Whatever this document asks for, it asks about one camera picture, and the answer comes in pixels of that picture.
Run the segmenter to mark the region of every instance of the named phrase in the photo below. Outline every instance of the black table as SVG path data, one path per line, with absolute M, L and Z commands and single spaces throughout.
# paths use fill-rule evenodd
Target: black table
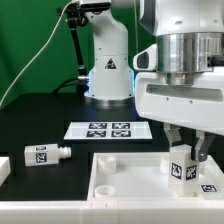
M 9 156 L 11 174 L 0 187 L 0 201 L 86 200 L 94 152 L 166 152 L 168 141 L 163 124 L 148 121 L 153 140 L 78 141 L 72 158 L 57 165 L 25 167 L 26 145 L 66 144 L 63 140 L 71 121 L 142 121 L 134 105 L 102 109 L 85 104 L 76 94 L 27 94 L 0 111 L 0 156 Z M 185 143 L 196 144 L 195 132 L 182 129 Z M 224 137 L 216 137 L 210 154 L 224 168 Z

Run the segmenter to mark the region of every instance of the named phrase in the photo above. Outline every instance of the white block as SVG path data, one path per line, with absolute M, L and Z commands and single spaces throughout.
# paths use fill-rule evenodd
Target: white block
M 9 157 L 0 157 L 0 186 L 10 174 Z
M 169 188 L 180 196 L 198 191 L 199 162 L 191 160 L 191 146 L 170 148 Z

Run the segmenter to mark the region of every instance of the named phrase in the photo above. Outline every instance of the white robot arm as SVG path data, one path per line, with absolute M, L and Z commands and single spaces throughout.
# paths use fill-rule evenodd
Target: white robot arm
M 224 135 L 223 5 L 223 0 L 141 0 L 140 22 L 156 44 L 134 59 L 140 71 L 136 108 L 140 116 L 164 122 L 170 164 L 182 164 L 183 174 L 189 164 L 199 167 L 207 159 L 214 134 Z M 181 126 L 196 129 L 195 147 L 183 145 Z M 194 192 L 192 183 L 178 181 L 170 166 L 170 188 L 180 195 Z
M 120 106 L 134 99 L 134 73 L 128 65 L 128 31 L 116 21 L 110 7 L 133 7 L 138 0 L 79 0 L 93 27 L 94 68 L 89 72 L 87 102 Z

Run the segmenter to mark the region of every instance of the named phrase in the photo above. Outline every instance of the warning label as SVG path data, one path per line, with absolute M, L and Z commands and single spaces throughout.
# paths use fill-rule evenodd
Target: warning label
M 108 61 L 105 69 L 117 69 L 115 64 L 114 64 L 114 62 L 113 62 L 113 60 L 112 60 L 112 58 L 110 58 L 110 60 Z

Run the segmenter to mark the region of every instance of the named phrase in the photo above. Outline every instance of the green backdrop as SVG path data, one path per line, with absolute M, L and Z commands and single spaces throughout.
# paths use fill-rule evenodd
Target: green backdrop
M 49 38 L 58 16 L 56 9 L 68 0 L 0 1 L 0 99 L 17 74 Z M 134 9 L 112 9 L 114 18 L 129 30 L 129 64 L 136 54 Z M 78 29 L 83 59 L 88 70 L 93 67 L 91 25 Z M 139 52 L 154 42 L 138 26 Z M 64 80 L 77 76 L 77 62 L 65 18 L 45 51 L 26 70 L 10 91 L 4 106 L 21 94 L 51 92 Z M 65 92 L 74 88 L 63 89 Z

